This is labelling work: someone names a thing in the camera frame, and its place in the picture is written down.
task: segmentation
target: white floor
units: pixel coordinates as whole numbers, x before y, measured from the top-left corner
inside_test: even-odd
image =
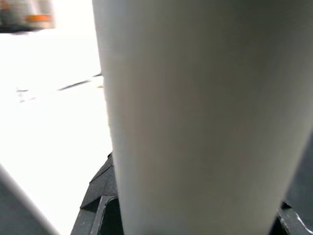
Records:
[[[1,92],[0,164],[61,235],[70,234],[89,181],[112,150],[101,84],[23,103],[13,86]]]

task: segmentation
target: bright white background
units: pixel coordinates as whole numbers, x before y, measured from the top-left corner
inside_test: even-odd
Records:
[[[0,35],[0,164],[43,217],[69,235],[111,139],[90,0],[54,0],[57,29]],[[34,100],[19,103],[15,90]]]

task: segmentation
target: gray pipe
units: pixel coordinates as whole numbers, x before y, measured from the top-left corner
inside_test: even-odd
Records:
[[[313,118],[313,1],[94,0],[126,235],[265,235]]]

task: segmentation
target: white cylindrical pole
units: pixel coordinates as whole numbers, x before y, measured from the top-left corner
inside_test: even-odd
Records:
[[[126,235],[266,235],[313,118],[313,2],[94,0]]]

